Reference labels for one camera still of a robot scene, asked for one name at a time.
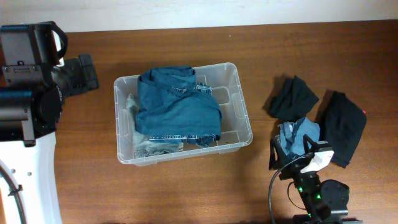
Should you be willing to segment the clear plastic storage bin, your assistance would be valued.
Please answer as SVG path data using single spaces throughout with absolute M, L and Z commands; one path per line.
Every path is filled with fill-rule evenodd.
M 129 95 L 138 95 L 138 75 L 119 77 L 114 81 L 114 105 L 116 116 L 117 157 L 122 164 L 148 166 L 159 162 L 223 154 L 239 150 L 253 140 L 249 116 L 246 109 L 238 69 L 233 63 L 219 63 L 195 67 L 197 81 L 212 88 L 221 112 L 221 139 L 201 148 L 185 144 L 183 150 L 176 153 L 138 158 L 133 150 L 133 116 L 126 109 Z

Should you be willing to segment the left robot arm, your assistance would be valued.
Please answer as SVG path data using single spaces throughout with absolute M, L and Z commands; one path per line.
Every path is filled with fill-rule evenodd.
M 54 157 L 70 96 L 99 87 L 89 54 L 6 55 L 1 89 L 1 202 L 7 223 L 61 223 Z

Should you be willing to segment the light blue cloth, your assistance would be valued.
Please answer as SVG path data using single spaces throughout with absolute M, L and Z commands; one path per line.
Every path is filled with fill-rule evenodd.
M 320 126 L 306 117 L 300 118 L 296 122 L 284 122 L 279 125 L 279 128 L 276 140 L 288 160 L 304 154 L 303 137 L 305 135 L 308 135 L 312 141 L 318 141 L 320 137 Z

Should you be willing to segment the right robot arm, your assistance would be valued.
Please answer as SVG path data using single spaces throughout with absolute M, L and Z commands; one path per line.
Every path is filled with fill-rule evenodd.
M 288 159 L 276 139 L 270 140 L 269 170 L 275 170 L 269 184 L 268 207 L 270 220 L 275 223 L 272 212 L 272 186 L 275 179 L 293 180 L 304 205 L 306 214 L 294 215 L 293 223 L 362 223 L 348 218 L 349 187 L 337 180 L 320 181 L 318 171 L 329 165 L 334 150 L 327 141 L 315 142 L 303 136 L 304 154 Z

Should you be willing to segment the light blue jeans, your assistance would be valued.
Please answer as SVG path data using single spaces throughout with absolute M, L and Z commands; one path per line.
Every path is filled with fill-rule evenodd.
M 139 111 L 139 99 L 136 95 L 130 94 L 127 97 L 126 109 L 132 116 L 132 143 L 136 159 L 183 151 L 182 142 L 152 142 L 148 135 L 141 134 L 136 130 L 136 114 Z

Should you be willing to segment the black cloth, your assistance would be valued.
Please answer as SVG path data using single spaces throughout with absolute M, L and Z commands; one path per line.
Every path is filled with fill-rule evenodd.
M 366 122 L 366 112 L 345 93 L 332 93 L 320 119 L 320 140 L 331 144 L 333 163 L 342 168 L 350 164 Z
M 319 97 L 298 76 L 287 78 L 281 91 L 272 98 L 269 114 L 282 121 L 296 121 L 312 110 Z

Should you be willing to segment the dark blue jeans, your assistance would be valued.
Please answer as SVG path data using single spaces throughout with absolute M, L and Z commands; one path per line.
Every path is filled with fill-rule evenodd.
M 208 147 L 221 139 L 222 112 L 190 66 L 152 68 L 137 79 L 136 130 L 151 141 Z

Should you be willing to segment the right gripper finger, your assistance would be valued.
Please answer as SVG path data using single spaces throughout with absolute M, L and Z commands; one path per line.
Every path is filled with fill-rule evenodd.
M 305 152 L 318 152 L 318 143 L 313 141 L 309 135 L 305 134 L 303 136 L 303 146 Z
M 269 170 L 282 168 L 288 162 L 288 157 L 276 139 L 270 140 Z

